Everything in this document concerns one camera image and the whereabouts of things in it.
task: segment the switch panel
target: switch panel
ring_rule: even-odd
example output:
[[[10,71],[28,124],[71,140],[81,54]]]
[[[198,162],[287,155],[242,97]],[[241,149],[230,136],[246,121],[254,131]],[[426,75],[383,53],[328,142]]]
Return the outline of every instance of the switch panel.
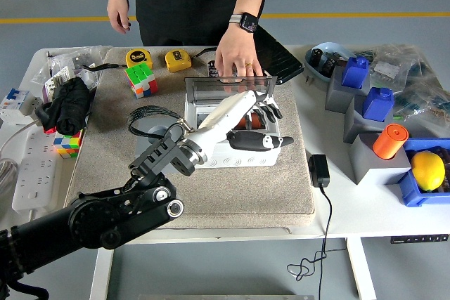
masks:
[[[400,235],[391,237],[391,244],[408,244],[412,242],[446,242],[449,235]]]

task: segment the blue block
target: blue block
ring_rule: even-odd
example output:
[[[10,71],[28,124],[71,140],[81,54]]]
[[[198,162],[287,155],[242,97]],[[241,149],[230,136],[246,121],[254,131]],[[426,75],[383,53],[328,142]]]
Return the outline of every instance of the blue block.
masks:
[[[394,107],[392,90],[372,87],[363,103],[363,118],[383,122],[392,107]]]
[[[342,73],[342,85],[360,89],[369,71],[368,61],[365,57],[349,58]]]
[[[11,91],[9,92],[9,94],[6,96],[6,98],[8,100],[15,100],[15,98],[17,97],[17,94],[19,94],[19,91],[16,91],[14,88],[12,88]]]

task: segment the tape measure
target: tape measure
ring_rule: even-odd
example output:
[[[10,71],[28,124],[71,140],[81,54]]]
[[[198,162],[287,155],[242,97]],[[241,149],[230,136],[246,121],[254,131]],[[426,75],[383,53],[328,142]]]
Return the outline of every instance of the tape measure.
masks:
[[[153,61],[150,53],[142,48],[130,50],[125,57],[125,60],[127,61],[128,68],[136,66],[139,63],[146,63],[151,70],[153,69]]]
[[[174,49],[168,52],[165,56],[167,69],[169,72],[178,72],[185,70],[192,65],[191,57],[188,52],[183,49]]]

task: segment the yellow floor line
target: yellow floor line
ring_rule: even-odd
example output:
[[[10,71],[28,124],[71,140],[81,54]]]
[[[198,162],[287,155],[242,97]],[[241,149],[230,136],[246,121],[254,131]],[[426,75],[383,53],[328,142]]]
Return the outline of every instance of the yellow floor line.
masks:
[[[436,18],[450,17],[450,12],[367,12],[367,13],[264,13],[264,19],[308,19],[308,18]],[[136,16],[129,18],[136,21]],[[61,18],[0,18],[4,24],[46,24],[52,22],[104,22],[107,16],[100,17],[61,17]]]

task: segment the smartwatch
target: smartwatch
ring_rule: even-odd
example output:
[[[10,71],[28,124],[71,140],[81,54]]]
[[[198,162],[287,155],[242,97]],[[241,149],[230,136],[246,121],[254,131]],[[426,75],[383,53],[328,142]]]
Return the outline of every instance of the smartwatch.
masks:
[[[239,27],[246,32],[253,33],[258,28],[258,18],[250,13],[233,14],[229,22],[239,24]]]

